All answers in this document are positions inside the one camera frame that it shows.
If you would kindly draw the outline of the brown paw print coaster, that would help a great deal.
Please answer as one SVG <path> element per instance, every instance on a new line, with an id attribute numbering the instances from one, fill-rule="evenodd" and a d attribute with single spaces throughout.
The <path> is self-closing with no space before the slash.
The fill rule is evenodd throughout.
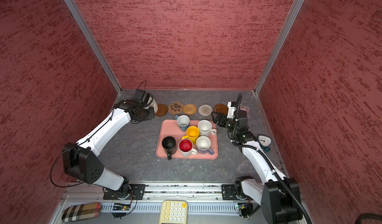
<path id="1" fill-rule="evenodd" d="M 178 115 L 183 113 L 183 107 L 184 105 L 180 102 L 174 102 L 170 105 L 168 105 L 168 112 L 172 115 Z"/>

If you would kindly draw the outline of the dark brown round coaster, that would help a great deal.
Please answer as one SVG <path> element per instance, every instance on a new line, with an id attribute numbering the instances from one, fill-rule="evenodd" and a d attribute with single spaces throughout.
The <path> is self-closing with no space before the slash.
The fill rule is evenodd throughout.
<path id="1" fill-rule="evenodd" d="M 156 116 L 164 116 L 168 112 L 168 106 L 165 104 L 159 104 L 158 110 L 155 113 Z"/>

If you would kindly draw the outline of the woven tan round coaster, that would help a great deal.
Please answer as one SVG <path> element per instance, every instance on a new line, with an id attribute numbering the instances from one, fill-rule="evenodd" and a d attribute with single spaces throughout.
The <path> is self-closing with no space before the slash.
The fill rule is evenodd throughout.
<path id="1" fill-rule="evenodd" d="M 186 104 L 183 106 L 183 112 L 186 115 L 193 115 L 197 112 L 197 107 L 194 104 Z"/>

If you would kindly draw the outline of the pink flower coaster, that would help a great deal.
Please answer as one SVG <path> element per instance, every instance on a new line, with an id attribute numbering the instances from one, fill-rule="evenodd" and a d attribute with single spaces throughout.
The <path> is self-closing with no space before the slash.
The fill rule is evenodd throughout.
<path id="1" fill-rule="evenodd" d="M 250 108 L 248 106 L 240 105 L 240 109 L 246 112 L 247 118 L 250 118 Z"/>

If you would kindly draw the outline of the cream lace round coaster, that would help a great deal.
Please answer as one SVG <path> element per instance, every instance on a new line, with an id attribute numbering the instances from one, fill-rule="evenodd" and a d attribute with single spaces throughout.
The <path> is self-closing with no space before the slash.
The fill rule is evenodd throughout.
<path id="1" fill-rule="evenodd" d="M 202 105 L 199 107 L 199 113 L 202 116 L 209 116 L 212 114 L 212 112 L 213 112 L 213 109 L 209 105 Z"/>

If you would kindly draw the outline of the glossy amber round coaster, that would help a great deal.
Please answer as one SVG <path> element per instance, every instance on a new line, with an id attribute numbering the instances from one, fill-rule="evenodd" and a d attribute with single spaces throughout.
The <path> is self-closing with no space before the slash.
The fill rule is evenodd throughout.
<path id="1" fill-rule="evenodd" d="M 216 104 L 213 108 L 214 112 L 228 114 L 228 106 L 225 104 Z"/>

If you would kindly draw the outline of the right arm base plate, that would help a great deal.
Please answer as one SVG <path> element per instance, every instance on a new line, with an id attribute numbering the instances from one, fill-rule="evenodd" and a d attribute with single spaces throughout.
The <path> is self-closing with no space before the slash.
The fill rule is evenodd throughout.
<path id="1" fill-rule="evenodd" d="M 259 204 L 261 203 L 264 187 L 257 183 L 244 182 L 239 185 L 223 184 L 221 189 L 223 200 L 249 201 L 251 199 Z"/>

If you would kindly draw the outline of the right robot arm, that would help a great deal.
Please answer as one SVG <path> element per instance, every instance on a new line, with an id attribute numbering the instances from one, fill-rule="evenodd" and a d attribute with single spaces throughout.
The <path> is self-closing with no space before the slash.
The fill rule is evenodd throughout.
<path id="1" fill-rule="evenodd" d="M 231 143 L 250 160 L 261 182 L 250 176 L 239 177 L 235 189 L 241 198 L 247 196 L 255 201 L 269 224 L 286 224 L 299 221 L 306 214 L 300 199 L 297 182 L 287 178 L 270 161 L 263 149 L 266 145 L 260 141 L 265 136 L 255 136 L 248 128 L 245 111 L 235 111 L 232 117 L 219 112 L 212 113 L 213 123 L 224 127 L 231 135 Z"/>

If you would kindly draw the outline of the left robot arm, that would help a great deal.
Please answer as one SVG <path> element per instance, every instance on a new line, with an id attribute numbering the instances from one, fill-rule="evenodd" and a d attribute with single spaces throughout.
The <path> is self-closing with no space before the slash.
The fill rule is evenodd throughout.
<path id="1" fill-rule="evenodd" d="M 154 113 L 154 107 L 139 106 L 129 100 L 115 104 L 106 119 L 89 134 L 63 147 L 64 173 L 87 184 L 101 186 L 125 199 L 130 193 L 128 179 L 105 168 L 98 156 L 122 127 L 151 120 Z"/>

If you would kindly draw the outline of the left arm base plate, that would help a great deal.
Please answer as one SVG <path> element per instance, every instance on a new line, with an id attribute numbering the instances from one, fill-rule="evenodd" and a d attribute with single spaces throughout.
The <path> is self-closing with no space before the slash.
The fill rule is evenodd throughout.
<path id="1" fill-rule="evenodd" d="M 117 201 L 131 201 L 133 199 L 142 200 L 145 188 L 145 184 L 123 185 L 121 189 L 117 191 L 103 188 L 103 199 Z"/>

